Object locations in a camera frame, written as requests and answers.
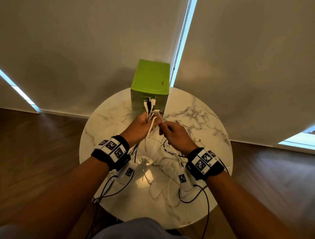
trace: human hand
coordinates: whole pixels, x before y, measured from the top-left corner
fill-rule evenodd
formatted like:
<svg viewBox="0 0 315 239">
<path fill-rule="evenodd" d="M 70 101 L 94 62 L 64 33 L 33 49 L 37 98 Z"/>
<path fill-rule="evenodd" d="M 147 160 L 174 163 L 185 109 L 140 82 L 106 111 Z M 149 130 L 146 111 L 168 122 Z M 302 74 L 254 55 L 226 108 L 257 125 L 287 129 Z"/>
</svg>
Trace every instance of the human hand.
<svg viewBox="0 0 315 239">
<path fill-rule="evenodd" d="M 130 148 L 137 143 L 140 143 L 147 135 L 153 118 L 157 116 L 154 120 L 153 127 L 154 129 L 158 124 L 162 122 L 162 117 L 160 115 L 154 114 L 149 122 L 147 122 L 147 114 L 143 112 L 131 124 L 120 134 L 120 136 L 124 137 L 124 139 L 128 142 Z"/>
<path fill-rule="evenodd" d="M 165 121 L 160 123 L 159 127 L 159 134 L 164 134 L 169 144 L 172 145 L 174 149 L 180 151 L 184 156 L 187 157 L 191 151 L 198 148 L 186 132 L 185 128 L 180 124 Z"/>
</svg>

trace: round marble table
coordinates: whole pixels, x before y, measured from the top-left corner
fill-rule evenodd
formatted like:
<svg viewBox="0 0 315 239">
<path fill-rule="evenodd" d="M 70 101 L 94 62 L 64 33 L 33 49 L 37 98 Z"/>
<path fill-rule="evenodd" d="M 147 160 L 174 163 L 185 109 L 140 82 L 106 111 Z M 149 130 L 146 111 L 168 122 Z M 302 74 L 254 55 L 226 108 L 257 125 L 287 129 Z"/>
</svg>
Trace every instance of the round marble table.
<svg viewBox="0 0 315 239">
<path fill-rule="evenodd" d="M 183 125 L 189 127 L 192 138 L 201 140 L 197 144 L 216 153 L 228 168 L 229 173 L 232 173 L 233 155 L 228 135 L 219 118 L 206 104 L 185 91 L 171 87 L 164 118 L 168 121 L 180 121 Z M 132 120 L 130 88 L 122 90 L 105 100 L 93 112 L 83 130 L 79 149 L 80 163 L 89 158 L 96 144 L 103 139 L 109 139 L 113 135 L 120 134 Z M 137 158 L 145 154 L 140 146 Z M 156 183 L 151 185 L 151 196 L 149 194 L 150 185 L 144 178 L 144 174 L 151 181 L 154 178 L 159 178 Z M 95 198 L 101 194 L 105 182 L 112 175 L 113 173 L 110 173 L 105 179 L 96 192 Z M 179 200 L 179 186 L 172 183 L 168 192 L 165 186 L 168 185 L 169 178 L 165 177 L 164 179 L 161 176 L 163 176 L 163 173 L 160 167 L 140 163 L 127 187 L 114 196 L 103 198 L 100 205 L 122 221 L 150 217 L 158 221 L 165 229 L 187 226 L 207 215 L 208 204 L 203 193 L 192 203 L 185 204 L 181 202 L 177 207 L 174 207 L 174 204 L 177 204 Z M 203 181 L 198 181 L 198 184 L 205 185 Z M 122 187 L 123 185 L 114 182 L 109 194 L 119 191 Z M 183 200 L 191 200 L 199 190 L 199 188 L 196 188 L 192 193 L 186 195 Z M 205 191 L 209 198 L 211 211 L 217 203 L 209 189 L 206 188 Z"/>
</svg>

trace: green box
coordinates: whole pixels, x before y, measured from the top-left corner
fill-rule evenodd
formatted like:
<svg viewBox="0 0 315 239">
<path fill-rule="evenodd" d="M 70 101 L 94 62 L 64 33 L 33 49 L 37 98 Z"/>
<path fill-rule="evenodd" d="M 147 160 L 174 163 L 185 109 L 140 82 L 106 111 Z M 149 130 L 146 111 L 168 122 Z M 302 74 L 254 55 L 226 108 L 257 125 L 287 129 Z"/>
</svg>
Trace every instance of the green box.
<svg viewBox="0 0 315 239">
<path fill-rule="evenodd" d="M 132 114 L 136 117 L 146 111 L 144 100 L 147 97 L 156 99 L 153 109 L 164 112 L 169 95 L 168 63 L 140 59 L 131 85 Z"/>
</svg>

